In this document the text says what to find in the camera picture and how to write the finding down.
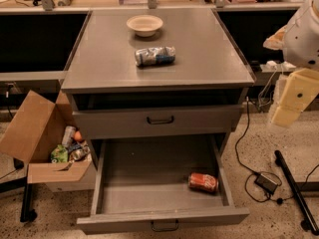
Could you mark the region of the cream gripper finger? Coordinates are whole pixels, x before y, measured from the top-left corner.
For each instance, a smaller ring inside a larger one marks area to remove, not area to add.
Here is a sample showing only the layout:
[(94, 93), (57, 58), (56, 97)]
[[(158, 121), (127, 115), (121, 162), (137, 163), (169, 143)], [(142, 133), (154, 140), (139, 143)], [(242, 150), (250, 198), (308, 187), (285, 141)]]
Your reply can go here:
[(263, 42), (263, 47), (270, 50), (281, 50), (284, 44), (283, 39), (285, 31), (286, 27), (281, 27)]
[(301, 69), (291, 73), (279, 93), (272, 124), (290, 127), (319, 95), (319, 72)]

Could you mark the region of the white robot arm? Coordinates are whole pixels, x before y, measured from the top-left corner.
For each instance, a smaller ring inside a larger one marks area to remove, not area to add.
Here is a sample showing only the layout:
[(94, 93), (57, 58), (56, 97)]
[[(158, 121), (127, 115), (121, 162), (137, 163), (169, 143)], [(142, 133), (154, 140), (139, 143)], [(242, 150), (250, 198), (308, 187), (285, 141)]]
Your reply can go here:
[(273, 127), (290, 127), (319, 95), (319, 0), (305, 0), (263, 46), (296, 67), (277, 80), (269, 116)]

